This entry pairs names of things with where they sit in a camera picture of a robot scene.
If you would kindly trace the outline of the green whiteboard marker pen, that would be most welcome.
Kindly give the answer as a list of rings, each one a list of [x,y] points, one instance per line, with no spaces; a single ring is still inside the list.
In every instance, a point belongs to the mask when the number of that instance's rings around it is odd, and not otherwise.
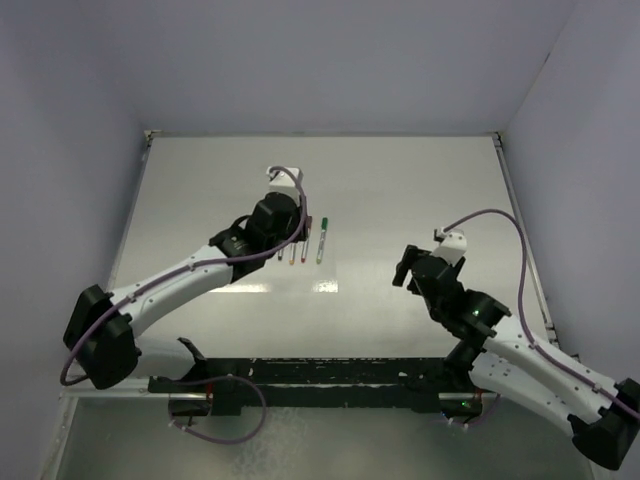
[[[318,249],[316,254],[316,264],[318,265],[321,264],[323,260],[326,237],[327,237],[327,232],[325,234],[321,233],[321,227],[320,227],[320,236],[319,236]]]

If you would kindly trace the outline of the red whiteboard marker pen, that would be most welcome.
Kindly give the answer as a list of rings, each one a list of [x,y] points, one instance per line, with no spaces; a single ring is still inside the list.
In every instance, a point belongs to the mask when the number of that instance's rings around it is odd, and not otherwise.
[[[308,250],[309,250],[309,242],[306,241],[303,243],[303,247],[302,247],[302,252],[301,252],[301,257],[300,257],[300,261],[301,263],[306,263],[307,257],[308,257]]]

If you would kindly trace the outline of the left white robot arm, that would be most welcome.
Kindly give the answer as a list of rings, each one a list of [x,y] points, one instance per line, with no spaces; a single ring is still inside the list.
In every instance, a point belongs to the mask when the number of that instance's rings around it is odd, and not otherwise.
[[[60,373],[65,387],[90,381],[98,390],[130,377],[171,380],[184,392],[202,387],[205,359],[184,337],[155,343],[145,332],[157,321],[213,290],[263,268],[284,246],[305,238],[305,195],[272,192],[196,252],[167,270],[110,292],[83,290],[63,334],[69,350]]]

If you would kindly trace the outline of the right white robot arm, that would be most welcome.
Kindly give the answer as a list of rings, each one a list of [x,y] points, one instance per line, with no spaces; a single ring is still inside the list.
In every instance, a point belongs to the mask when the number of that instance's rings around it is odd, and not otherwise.
[[[638,382],[603,375],[527,330],[498,300],[465,288],[462,266],[409,245],[392,280],[420,296],[430,318],[457,338],[446,383],[519,404],[557,426],[591,462],[619,470],[639,434]]]

